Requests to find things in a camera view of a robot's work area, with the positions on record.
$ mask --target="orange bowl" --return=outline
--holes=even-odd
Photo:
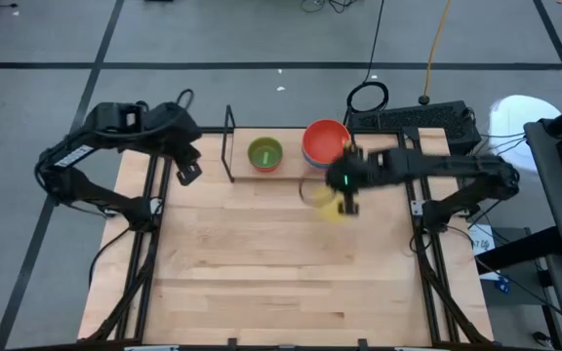
[[[313,122],[302,135],[302,154],[316,168],[326,168],[343,153],[343,145],[350,140],[346,127],[332,119]]]

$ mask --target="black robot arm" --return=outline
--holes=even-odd
[[[474,182],[443,200],[422,204],[423,227],[441,232],[452,215],[472,210],[485,199],[507,200],[519,191],[519,173],[500,156],[433,156],[393,148],[370,152],[349,145],[326,174],[327,185],[344,195],[340,211],[356,215],[353,195],[359,189],[399,184],[423,176],[461,176]]]
[[[122,214],[133,230],[150,230],[153,213],[148,200],[98,186],[74,166],[98,149],[135,150],[174,160],[180,183],[188,185],[201,175],[200,153],[191,145],[199,137],[200,129],[176,102],[164,102],[150,111],[144,102],[102,102],[80,129],[40,155],[34,172],[59,204],[86,202],[104,213]]]

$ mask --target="green bowl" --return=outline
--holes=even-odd
[[[272,172],[283,158],[283,147],[274,137],[258,137],[249,145],[249,161],[260,172]]]

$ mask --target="yellow cable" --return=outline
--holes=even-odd
[[[433,54],[435,53],[435,46],[437,45],[437,41],[439,40],[439,34],[441,34],[441,28],[444,26],[444,22],[446,21],[446,15],[448,14],[448,9],[450,8],[450,3],[452,0],[448,0],[446,3],[446,8],[444,9],[444,13],[441,15],[441,20],[439,21],[439,26],[437,27],[437,33],[435,33],[435,38],[433,39],[433,44],[430,46],[430,54],[428,55],[428,66],[426,67],[426,80],[424,81],[424,96],[426,97],[426,93],[428,92],[428,86],[430,85],[430,66],[433,63]]]

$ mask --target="wooden tabletop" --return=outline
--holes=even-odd
[[[443,130],[420,135],[424,153],[448,153]],[[396,147],[397,139],[360,135],[357,143],[369,150]],[[203,174],[187,187],[171,179],[145,343],[224,345],[237,337],[241,345],[356,345],[358,338],[373,346],[430,345],[418,262],[408,247],[413,230],[404,186],[360,192],[360,215],[333,224],[301,201],[296,180],[229,182],[221,135],[204,135],[195,147]],[[115,190],[141,195],[147,164],[148,156],[125,152]],[[429,183],[434,199],[457,190],[453,178]],[[450,225],[467,231],[463,219]],[[109,220],[102,245],[126,226],[123,218]],[[80,337],[120,298],[133,237],[100,258]],[[469,241],[450,231],[441,242],[453,298],[493,338]],[[447,339],[436,294],[435,301]],[[128,335],[137,311],[135,301]]]

